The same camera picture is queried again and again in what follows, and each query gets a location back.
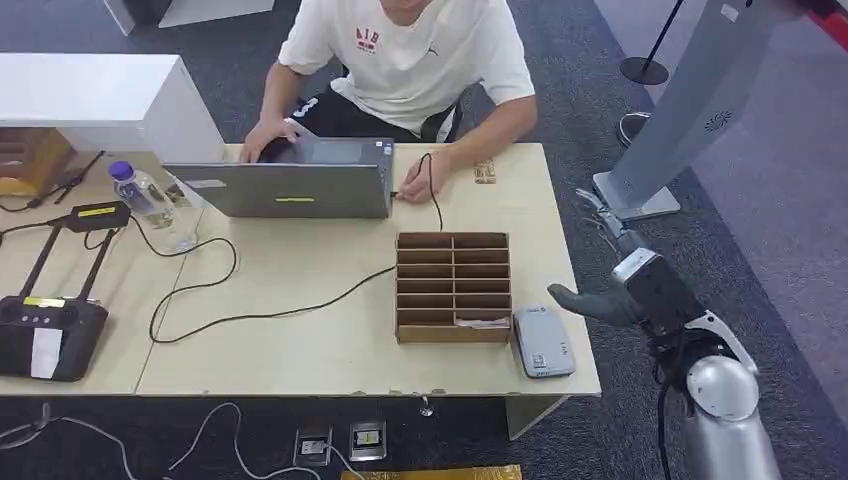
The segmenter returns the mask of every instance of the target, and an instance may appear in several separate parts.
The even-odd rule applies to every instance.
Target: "desk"
[[[121,157],[131,160],[138,168],[155,172],[156,159],[150,155]],[[78,160],[87,163],[90,156],[81,155]],[[61,205],[53,205],[54,196],[32,211],[0,212],[0,229],[66,215],[74,205],[115,200],[107,172],[110,161],[105,157],[98,162],[85,183],[75,188]],[[9,198],[2,201],[7,205],[18,204]],[[193,224],[200,217],[199,211],[189,210],[185,214],[186,220]],[[0,295],[14,295],[21,290],[49,234],[50,229],[44,227],[5,236],[0,246]],[[92,234],[92,243],[103,235],[102,232]],[[83,234],[62,230],[35,285],[34,296],[76,296],[79,293],[97,253],[83,247],[83,237]],[[130,223],[112,241],[91,293],[110,315],[87,375],[75,383],[0,377],[0,395],[133,394],[150,353],[147,338],[150,315],[159,299],[173,288],[183,261],[155,256],[144,244],[135,225]]]
[[[397,147],[395,190],[409,166],[430,148]],[[236,153],[237,147],[230,147],[230,157]],[[508,232],[514,307],[550,305],[547,285],[559,281],[573,288],[574,278],[544,151],[541,145],[514,145],[494,169],[493,184],[476,183],[472,170],[450,182],[439,196],[445,230]],[[222,316],[322,303],[393,265],[398,232],[436,229],[431,203],[398,202],[385,221],[231,219],[208,208],[198,225],[199,238],[232,240],[240,255],[238,271],[224,285],[172,299],[158,336],[172,338]],[[186,260],[178,286],[220,278],[229,261],[223,247],[197,251]],[[394,311],[392,272],[323,310],[243,320],[175,345],[155,345],[136,393],[503,396],[513,439],[569,396],[600,395],[582,317],[560,311],[576,373],[531,380],[515,342],[399,345]]]

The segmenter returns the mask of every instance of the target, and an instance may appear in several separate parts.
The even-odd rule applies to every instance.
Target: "gray laptop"
[[[230,217],[387,218],[394,141],[277,139],[251,164],[163,167]]]

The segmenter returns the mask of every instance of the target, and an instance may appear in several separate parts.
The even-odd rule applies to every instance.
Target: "black shorts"
[[[319,137],[383,137],[395,143],[421,142],[415,134],[359,109],[329,86],[302,102],[293,119]]]

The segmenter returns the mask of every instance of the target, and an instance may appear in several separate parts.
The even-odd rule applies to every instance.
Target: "dark carpet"
[[[36,52],[179,53],[224,139],[239,141],[255,121],[262,79],[288,28],[295,2],[271,14],[160,31],[139,28],[123,38],[99,2],[13,0],[0,6],[0,50]],[[621,156],[613,126],[620,115],[647,108],[645,91],[618,72],[623,58],[592,0],[511,0],[539,95],[540,121],[529,141],[542,142],[581,289],[603,289],[614,257],[584,216],[574,189]],[[326,79],[316,80],[322,84]],[[479,90],[465,99],[466,124],[491,105]],[[740,337],[762,372],[761,414],[785,479],[848,478],[848,436],[783,321],[734,244],[691,171],[671,186],[683,212],[638,225],[668,256],[705,304]],[[498,399],[437,400],[426,419],[409,399],[235,399],[246,415],[245,460],[264,473],[290,462],[295,426],[323,419],[336,425],[344,451],[350,421],[389,422],[390,456],[363,468],[425,469],[521,464],[528,479],[658,479],[655,401],[644,339],[594,321],[589,333],[604,395],[567,402],[516,442],[506,440]],[[140,478],[156,478],[187,448],[219,400],[156,398],[57,399],[122,438]],[[35,415],[34,399],[0,400],[0,427]],[[669,406],[668,439],[675,478],[684,473],[680,405]],[[209,425],[194,457],[172,477],[245,478],[232,451],[234,416]],[[329,469],[334,478],[338,462]],[[51,426],[24,448],[0,452],[2,478],[123,478],[114,444],[80,427]]]

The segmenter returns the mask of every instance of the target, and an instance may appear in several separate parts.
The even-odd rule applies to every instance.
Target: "blue bottle cap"
[[[112,165],[109,165],[109,175],[112,175],[112,178],[119,182],[129,180],[133,174],[135,174],[135,170],[133,170],[132,165],[123,160],[112,162]]]

